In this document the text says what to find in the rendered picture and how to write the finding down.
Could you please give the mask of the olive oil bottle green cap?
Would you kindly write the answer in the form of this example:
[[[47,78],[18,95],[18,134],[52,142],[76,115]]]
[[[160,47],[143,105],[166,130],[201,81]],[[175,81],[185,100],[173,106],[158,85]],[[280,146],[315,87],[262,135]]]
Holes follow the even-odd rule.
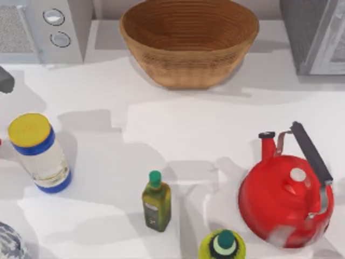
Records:
[[[171,219],[171,189],[162,181],[160,171],[149,173],[149,181],[142,192],[142,204],[146,226],[164,232]]]

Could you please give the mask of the brown woven basket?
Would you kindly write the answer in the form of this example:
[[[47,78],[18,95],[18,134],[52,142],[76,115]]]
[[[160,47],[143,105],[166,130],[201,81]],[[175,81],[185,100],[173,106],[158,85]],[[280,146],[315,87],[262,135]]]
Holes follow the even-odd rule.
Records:
[[[259,20],[233,0],[145,0],[122,15],[120,32],[155,83],[208,89],[243,61]]]

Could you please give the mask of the yellow green bottle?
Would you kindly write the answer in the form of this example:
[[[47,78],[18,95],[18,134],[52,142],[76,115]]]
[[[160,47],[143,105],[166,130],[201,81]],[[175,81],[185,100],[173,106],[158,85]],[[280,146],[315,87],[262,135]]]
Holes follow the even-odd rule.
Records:
[[[245,259],[246,246],[238,233],[217,229],[200,243],[198,259]]]

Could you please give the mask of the yellow lidded clear jar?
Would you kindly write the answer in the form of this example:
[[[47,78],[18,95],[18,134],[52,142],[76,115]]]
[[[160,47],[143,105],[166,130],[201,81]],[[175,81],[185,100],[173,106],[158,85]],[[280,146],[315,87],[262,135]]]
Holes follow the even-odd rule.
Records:
[[[71,169],[46,116],[18,116],[8,126],[8,136],[20,163],[41,191],[58,193],[67,188]]]

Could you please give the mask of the round microwave knob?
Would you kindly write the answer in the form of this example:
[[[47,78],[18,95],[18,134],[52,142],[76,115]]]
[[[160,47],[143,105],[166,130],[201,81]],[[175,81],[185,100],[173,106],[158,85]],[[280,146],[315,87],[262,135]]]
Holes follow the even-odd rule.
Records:
[[[71,39],[68,34],[58,31],[50,35],[51,43],[59,48],[68,47],[71,44]]]
[[[43,12],[43,19],[50,25],[60,26],[64,23],[65,16],[58,9],[50,9]]]

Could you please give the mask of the pale microwave oven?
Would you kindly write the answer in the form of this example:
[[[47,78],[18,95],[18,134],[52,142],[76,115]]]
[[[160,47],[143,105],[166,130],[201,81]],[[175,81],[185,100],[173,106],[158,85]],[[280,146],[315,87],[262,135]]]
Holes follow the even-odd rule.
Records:
[[[60,10],[65,21],[48,24],[43,12]],[[80,64],[92,24],[92,0],[0,0],[0,64]],[[71,44],[54,46],[50,35],[62,31]]]

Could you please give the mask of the grey cabinet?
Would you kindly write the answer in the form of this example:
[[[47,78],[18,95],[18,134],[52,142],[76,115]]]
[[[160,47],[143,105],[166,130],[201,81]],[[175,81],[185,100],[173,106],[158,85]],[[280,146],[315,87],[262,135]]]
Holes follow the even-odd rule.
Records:
[[[345,0],[280,0],[298,75],[345,76]]]

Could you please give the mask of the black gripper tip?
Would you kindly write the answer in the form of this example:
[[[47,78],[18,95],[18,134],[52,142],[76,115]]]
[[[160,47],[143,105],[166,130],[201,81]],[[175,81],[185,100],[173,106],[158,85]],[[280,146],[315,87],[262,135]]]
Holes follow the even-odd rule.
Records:
[[[14,77],[0,66],[0,92],[11,93],[15,85]]]

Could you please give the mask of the blue grey patterned bowl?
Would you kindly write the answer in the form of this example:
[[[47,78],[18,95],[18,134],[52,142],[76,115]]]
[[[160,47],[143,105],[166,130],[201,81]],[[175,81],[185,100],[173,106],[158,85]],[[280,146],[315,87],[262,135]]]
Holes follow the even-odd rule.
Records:
[[[0,259],[21,259],[22,245],[18,233],[0,222]]]

